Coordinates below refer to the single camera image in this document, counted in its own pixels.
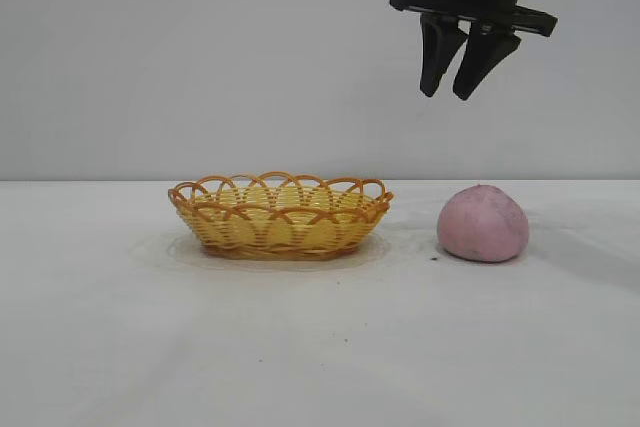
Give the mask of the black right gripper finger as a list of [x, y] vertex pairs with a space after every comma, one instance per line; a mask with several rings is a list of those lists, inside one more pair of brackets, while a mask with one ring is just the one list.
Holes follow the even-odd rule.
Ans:
[[485, 77], [520, 46], [512, 28], [473, 22], [466, 49], [453, 83], [453, 92], [468, 100]]
[[454, 17], [422, 14], [420, 25], [423, 42], [420, 90], [426, 96], [433, 96], [456, 53], [467, 40], [467, 34], [459, 28], [459, 20]]

